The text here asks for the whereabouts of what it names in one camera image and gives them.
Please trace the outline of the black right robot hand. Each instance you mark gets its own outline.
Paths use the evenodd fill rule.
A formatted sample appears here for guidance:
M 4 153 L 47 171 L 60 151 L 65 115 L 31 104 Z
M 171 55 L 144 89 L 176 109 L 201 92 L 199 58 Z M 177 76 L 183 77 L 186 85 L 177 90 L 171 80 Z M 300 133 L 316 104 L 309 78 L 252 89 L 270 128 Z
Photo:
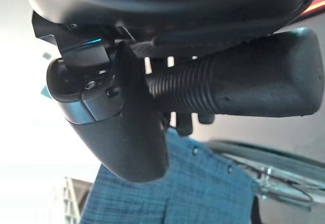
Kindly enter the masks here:
M 313 0 L 28 0 L 35 36 L 57 46 L 49 94 L 123 180 L 162 178 L 166 131 L 191 115 L 307 116 L 322 104 L 316 34 L 283 32 Z

